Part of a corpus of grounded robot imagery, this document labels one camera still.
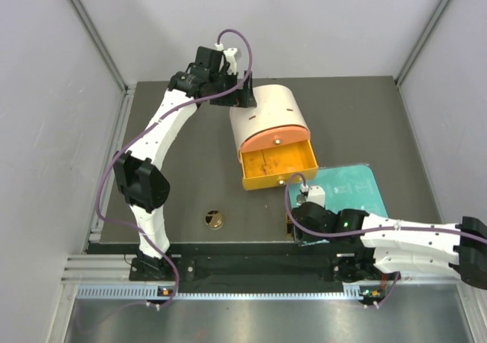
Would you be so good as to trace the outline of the white drawer organizer shell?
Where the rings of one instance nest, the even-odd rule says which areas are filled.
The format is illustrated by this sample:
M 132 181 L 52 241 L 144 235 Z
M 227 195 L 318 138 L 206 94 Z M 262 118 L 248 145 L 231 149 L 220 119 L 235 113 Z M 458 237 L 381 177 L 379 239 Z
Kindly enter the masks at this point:
M 286 86 L 262 85 L 255 87 L 253 93 L 257 107 L 230 108 L 231 129 L 236 149 L 251 135 L 267 129 L 298 125 L 309 130 L 294 94 Z

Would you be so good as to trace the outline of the orange top drawer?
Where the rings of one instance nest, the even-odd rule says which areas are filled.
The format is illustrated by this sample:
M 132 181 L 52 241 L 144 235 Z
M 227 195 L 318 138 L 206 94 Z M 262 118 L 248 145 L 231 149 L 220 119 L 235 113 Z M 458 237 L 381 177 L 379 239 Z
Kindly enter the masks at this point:
M 257 132 L 243 141 L 237 149 L 240 153 L 248 153 L 306 140 L 310 140 L 310 131 L 307 128 L 287 125 Z

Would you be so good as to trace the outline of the yellow drawer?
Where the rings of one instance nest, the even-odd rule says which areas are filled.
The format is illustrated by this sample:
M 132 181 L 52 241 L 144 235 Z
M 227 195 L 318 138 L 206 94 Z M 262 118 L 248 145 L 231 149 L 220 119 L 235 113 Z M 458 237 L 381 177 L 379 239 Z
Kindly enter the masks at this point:
M 282 186 L 294 173 L 312 180 L 319 168 L 310 140 L 241 153 L 239 161 L 247 191 Z

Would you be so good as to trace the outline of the gold black eyeshadow palette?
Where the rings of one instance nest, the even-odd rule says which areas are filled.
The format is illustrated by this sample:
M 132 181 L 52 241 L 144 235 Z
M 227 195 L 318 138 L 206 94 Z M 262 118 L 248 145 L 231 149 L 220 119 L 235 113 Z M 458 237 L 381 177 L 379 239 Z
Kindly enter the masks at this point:
M 289 237 L 294 238 L 294 224 L 288 214 L 286 215 L 286 233 Z

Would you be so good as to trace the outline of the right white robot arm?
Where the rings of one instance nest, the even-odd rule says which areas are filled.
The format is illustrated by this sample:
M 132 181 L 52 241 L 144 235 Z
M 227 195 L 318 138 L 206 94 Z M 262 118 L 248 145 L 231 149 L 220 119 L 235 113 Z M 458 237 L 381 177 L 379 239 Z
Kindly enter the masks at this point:
M 286 213 L 297 244 L 334 244 L 346 253 L 333 266 L 343 281 L 377 274 L 413 272 L 447 275 L 486 288 L 486 225 L 464 216 L 457 224 L 421 224 L 364 210 L 332 212 L 304 202 Z

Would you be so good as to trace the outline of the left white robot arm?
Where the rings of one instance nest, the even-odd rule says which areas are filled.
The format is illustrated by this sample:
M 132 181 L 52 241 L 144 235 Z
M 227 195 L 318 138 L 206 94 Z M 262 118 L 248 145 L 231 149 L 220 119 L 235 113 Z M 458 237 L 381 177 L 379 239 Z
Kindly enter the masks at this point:
M 132 281 L 162 281 L 173 274 L 172 261 L 164 256 L 170 247 L 164 226 L 164 203 L 170 184 L 161 172 L 164 158 L 185 122 L 199 108 L 198 99 L 210 96 L 218 106 L 255 107 L 251 79 L 237 84 L 236 48 L 218 44 L 200 46 L 194 62 L 170 80 L 147 132 L 124 151 L 113 165 L 116 184 L 139 228 L 140 244 L 132 260 Z

